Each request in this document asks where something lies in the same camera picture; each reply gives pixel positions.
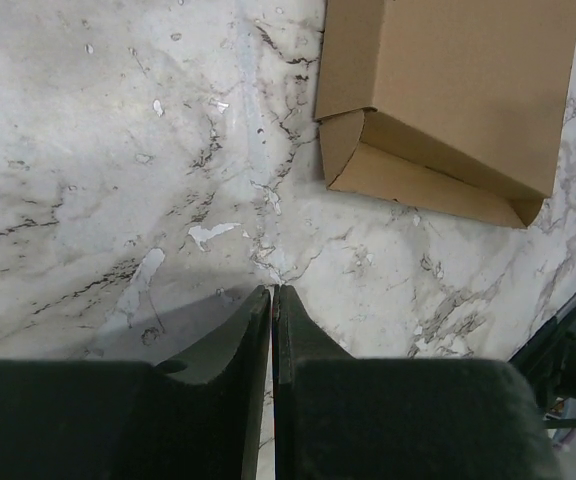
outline brown cardboard box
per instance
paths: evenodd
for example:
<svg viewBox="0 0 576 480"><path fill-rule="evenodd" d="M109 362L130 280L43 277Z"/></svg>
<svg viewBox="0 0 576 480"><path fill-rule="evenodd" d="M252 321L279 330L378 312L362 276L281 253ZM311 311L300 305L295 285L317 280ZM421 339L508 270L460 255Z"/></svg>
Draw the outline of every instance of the brown cardboard box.
<svg viewBox="0 0 576 480"><path fill-rule="evenodd" d="M328 187L529 225L552 194L575 38L575 0L328 0Z"/></svg>

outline marble tabletop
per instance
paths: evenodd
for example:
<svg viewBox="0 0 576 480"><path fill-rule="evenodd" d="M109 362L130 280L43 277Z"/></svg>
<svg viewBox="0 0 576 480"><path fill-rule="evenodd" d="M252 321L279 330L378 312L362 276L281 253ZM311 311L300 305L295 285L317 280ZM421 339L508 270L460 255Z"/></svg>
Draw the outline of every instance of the marble tabletop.
<svg viewBox="0 0 576 480"><path fill-rule="evenodd" d="M324 7L0 0L0 357L160 361L290 283L354 355L507 359L565 303L576 55L555 193L499 228L325 190Z"/></svg>

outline cardboard flap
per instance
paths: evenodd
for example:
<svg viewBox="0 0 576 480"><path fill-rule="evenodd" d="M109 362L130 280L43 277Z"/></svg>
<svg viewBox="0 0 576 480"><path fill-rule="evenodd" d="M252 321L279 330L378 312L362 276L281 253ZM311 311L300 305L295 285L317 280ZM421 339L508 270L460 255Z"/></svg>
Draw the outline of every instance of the cardboard flap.
<svg viewBox="0 0 576 480"><path fill-rule="evenodd" d="M527 227L542 203L511 202L365 143L359 143L330 188L514 228Z"/></svg>
<svg viewBox="0 0 576 480"><path fill-rule="evenodd" d="M329 118L319 127L326 185L330 186L346 168L364 128L364 112L357 110Z"/></svg>
<svg viewBox="0 0 576 480"><path fill-rule="evenodd" d="M318 120L373 106L388 1L392 0L328 1L315 109Z"/></svg>

